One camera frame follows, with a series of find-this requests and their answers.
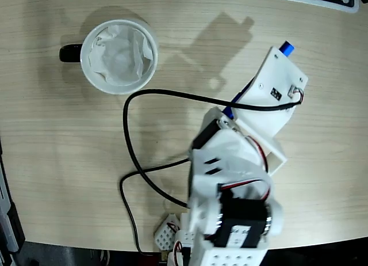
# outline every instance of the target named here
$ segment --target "connector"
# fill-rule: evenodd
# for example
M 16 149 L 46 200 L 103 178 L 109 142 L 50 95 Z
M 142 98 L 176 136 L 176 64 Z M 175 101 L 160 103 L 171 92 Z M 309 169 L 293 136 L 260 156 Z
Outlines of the connector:
M 295 89 L 296 86 L 292 85 L 289 89 L 289 92 L 287 93 L 287 96 L 289 96 L 291 99 L 293 99 Z

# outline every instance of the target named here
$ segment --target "mug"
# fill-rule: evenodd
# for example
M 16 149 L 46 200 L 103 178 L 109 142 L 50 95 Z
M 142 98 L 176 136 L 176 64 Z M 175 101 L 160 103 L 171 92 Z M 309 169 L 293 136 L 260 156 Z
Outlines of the mug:
M 106 82 L 105 77 L 91 69 L 89 54 L 95 38 L 104 29 L 111 25 L 129 25 L 141 31 L 151 45 L 153 62 L 148 70 L 143 73 L 141 79 L 130 85 L 111 85 Z M 69 44 L 63 46 L 59 51 L 59 59 L 65 63 L 80 63 L 82 71 L 87 80 L 97 89 L 110 94 L 129 94 L 136 92 L 145 86 L 154 75 L 158 64 L 158 41 L 152 28 L 142 20 L 109 20 L 95 27 L 85 38 L 83 44 Z

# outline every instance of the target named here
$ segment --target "wood grain surface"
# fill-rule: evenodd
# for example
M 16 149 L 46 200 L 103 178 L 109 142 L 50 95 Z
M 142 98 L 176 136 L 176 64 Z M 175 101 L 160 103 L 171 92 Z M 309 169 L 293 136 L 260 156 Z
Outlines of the wood grain surface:
M 368 6 L 357 14 L 279 0 L 0 0 L 0 133 L 28 241 L 135 250 L 118 192 L 134 170 L 121 127 L 126 96 L 98 91 L 59 62 L 103 21 L 138 17 L 156 32 L 159 65 L 145 88 L 230 100 L 269 48 L 296 46 L 305 101 L 277 135 L 289 161 L 274 177 L 286 248 L 368 236 Z M 144 166 L 185 158 L 211 106 L 149 96 L 129 124 Z M 188 165 L 151 174 L 186 200 Z M 141 177 L 125 186 L 143 250 L 165 213 L 183 210 Z

